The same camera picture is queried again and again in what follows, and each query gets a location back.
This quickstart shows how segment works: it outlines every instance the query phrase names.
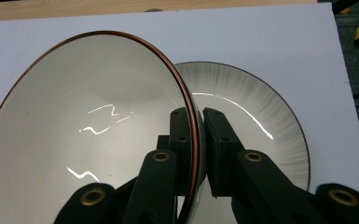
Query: hole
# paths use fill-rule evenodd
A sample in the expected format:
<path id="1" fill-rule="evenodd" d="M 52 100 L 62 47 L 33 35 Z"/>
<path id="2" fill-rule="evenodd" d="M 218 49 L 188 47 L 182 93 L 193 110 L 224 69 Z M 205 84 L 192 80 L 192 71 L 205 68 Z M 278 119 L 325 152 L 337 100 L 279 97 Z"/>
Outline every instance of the hole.
<path id="1" fill-rule="evenodd" d="M 308 223 L 310 223 L 310 219 L 306 215 L 304 215 L 304 214 L 302 214 L 300 212 L 294 212 L 294 213 L 292 213 L 292 215 L 290 217 L 292 218 L 292 220 L 294 222 L 296 222 L 298 224 L 308 224 Z"/>
<path id="2" fill-rule="evenodd" d="M 167 161 L 170 158 L 170 154 L 165 152 L 157 152 L 153 155 L 155 161 Z"/>
<path id="3" fill-rule="evenodd" d="M 89 195 L 87 195 L 86 199 L 89 200 L 89 201 L 95 201 L 100 197 L 101 197 L 101 193 L 99 193 L 99 192 L 91 192 Z"/>
<path id="4" fill-rule="evenodd" d="M 83 205 L 92 206 L 103 200 L 105 192 L 101 188 L 94 188 L 86 191 L 80 198 Z"/>
<path id="5" fill-rule="evenodd" d="M 139 216 L 139 222 L 141 222 L 142 224 L 153 224 L 157 222 L 157 216 L 154 212 L 143 212 Z"/>
<path id="6" fill-rule="evenodd" d="M 263 157 L 255 152 L 248 152 L 245 154 L 245 159 L 248 161 L 263 161 Z"/>
<path id="7" fill-rule="evenodd" d="M 357 198 L 344 189 L 331 189 L 328 191 L 328 194 L 334 201 L 346 206 L 356 206 L 359 204 Z"/>

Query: brass grommet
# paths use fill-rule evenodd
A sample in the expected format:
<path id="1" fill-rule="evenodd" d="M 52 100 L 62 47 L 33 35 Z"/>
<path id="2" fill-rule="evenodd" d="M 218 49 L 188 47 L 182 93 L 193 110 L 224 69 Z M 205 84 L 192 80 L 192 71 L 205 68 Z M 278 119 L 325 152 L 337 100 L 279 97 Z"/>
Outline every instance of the brass grommet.
<path id="1" fill-rule="evenodd" d="M 263 157 L 255 152 L 248 152 L 245 154 L 245 159 L 248 161 L 263 161 Z"/>
<path id="2" fill-rule="evenodd" d="M 344 189 L 331 189 L 328 191 L 328 195 L 336 202 L 347 205 L 347 206 L 356 206 L 359 204 L 359 201 L 355 196 L 350 192 Z"/>
<path id="3" fill-rule="evenodd" d="M 101 188 L 94 188 L 86 191 L 80 198 L 80 201 L 83 205 L 92 206 L 100 201 L 102 201 L 105 197 L 105 192 Z"/>
<path id="4" fill-rule="evenodd" d="M 170 154 L 165 152 L 156 152 L 153 154 L 153 160 L 155 161 L 167 161 L 170 159 Z"/>

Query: plate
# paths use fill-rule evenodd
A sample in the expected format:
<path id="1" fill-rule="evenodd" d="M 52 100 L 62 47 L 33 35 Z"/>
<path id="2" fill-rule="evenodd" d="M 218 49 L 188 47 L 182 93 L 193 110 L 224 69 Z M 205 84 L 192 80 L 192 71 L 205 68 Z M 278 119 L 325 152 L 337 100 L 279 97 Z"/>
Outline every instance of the plate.
<path id="1" fill-rule="evenodd" d="M 113 31 L 77 35 L 50 49 L 0 107 L 0 223 L 53 223 L 80 187 L 118 188 L 133 179 L 158 136 L 169 134 L 170 114 L 179 107 L 186 108 L 198 158 L 191 94 L 158 49 Z M 198 161 L 191 165 L 187 212 L 200 168 Z"/>
<path id="2" fill-rule="evenodd" d="M 176 68 L 200 110 L 223 112 L 245 148 L 266 153 L 293 184 L 308 189 L 307 141 L 295 113 L 277 91 L 226 64 L 191 62 Z"/>

